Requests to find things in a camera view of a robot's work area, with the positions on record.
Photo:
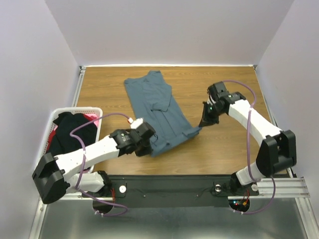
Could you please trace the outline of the blue-grey t-shirt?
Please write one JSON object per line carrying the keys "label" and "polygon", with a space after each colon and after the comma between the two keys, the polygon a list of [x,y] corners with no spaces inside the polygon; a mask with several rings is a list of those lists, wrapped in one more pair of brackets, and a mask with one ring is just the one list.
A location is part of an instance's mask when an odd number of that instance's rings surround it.
{"label": "blue-grey t-shirt", "polygon": [[156,134],[150,138],[152,157],[163,154],[197,136],[172,95],[160,71],[149,71],[140,78],[128,78],[124,86],[136,118],[143,118]]}

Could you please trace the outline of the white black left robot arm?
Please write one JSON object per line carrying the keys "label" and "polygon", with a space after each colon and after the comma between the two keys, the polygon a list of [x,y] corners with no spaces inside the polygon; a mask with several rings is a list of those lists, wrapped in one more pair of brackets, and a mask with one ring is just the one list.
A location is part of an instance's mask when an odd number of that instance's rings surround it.
{"label": "white black left robot arm", "polygon": [[139,151],[154,134],[154,129],[145,128],[144,125],[137,129],[117,129],[85,150],[57,156],[51,153],[43,155],[32,174],[42,202],[51,204],[70,193],[75,188],[71,178],[81,169]]}

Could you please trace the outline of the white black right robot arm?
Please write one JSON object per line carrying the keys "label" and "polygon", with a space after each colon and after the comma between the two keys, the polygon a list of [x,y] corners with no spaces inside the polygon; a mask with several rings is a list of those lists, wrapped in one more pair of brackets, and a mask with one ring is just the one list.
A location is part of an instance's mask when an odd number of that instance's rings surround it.
{"label": "white black right robot arm", "polygon": [[219,116],[227,114],[247,130],[247,137],[253,137],[259,145],[255,162],[231,175],[229,188],[234,194],[241,194],[247,185],[270,177],[297,163],[296,136],[291,130],[282,130],[271,124],[239,93],[203,102],[200,127],[219,123]]}

